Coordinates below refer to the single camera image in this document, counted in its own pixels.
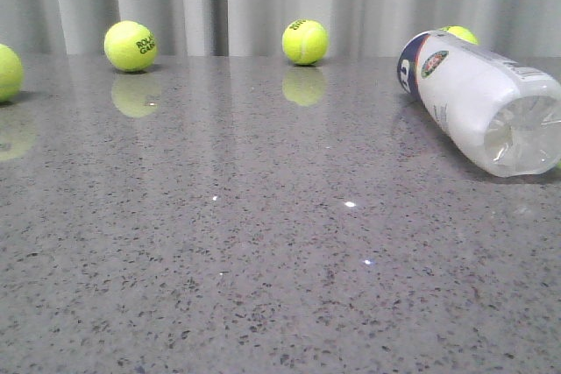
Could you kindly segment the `white blue tennis ball can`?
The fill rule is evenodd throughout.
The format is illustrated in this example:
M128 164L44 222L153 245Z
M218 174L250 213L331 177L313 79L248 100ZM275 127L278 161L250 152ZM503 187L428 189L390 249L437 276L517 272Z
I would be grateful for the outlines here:
M476 166L498 177L560 161L560 84L445 31L414 36L397 63L403 89Z

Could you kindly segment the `centre back tennis ball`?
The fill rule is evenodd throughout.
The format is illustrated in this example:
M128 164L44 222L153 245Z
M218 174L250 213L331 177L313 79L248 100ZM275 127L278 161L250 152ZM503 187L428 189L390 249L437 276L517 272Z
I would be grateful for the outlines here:
M322 24L311 19L293 21L282 34L282 50L296 65L311 65L327 53L329 35Z

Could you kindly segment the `tennis ball with Roland Garros print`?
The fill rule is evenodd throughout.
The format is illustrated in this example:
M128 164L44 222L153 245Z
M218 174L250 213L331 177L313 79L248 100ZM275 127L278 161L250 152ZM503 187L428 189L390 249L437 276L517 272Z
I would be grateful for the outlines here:
M124 72L151 66L158 55L157 41L144 25L131 20L114 24L105 34L104 52L110 63Z

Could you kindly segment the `right back tennis ball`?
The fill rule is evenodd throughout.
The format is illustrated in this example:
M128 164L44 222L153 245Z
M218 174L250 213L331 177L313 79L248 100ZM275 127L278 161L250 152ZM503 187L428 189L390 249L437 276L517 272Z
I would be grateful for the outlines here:
M462 39L466 42L472 43L474 45L479 44L479 39L477 36L468 28L461 25L447 25L440 28L440 31L448 32L455 37Z

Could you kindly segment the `tennis ball far left edge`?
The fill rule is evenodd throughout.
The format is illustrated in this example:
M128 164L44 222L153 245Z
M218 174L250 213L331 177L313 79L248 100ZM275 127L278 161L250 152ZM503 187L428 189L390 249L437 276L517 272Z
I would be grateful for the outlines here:
M8 102L21 89L24 69L19 56L4 44L0 46L0 101Z

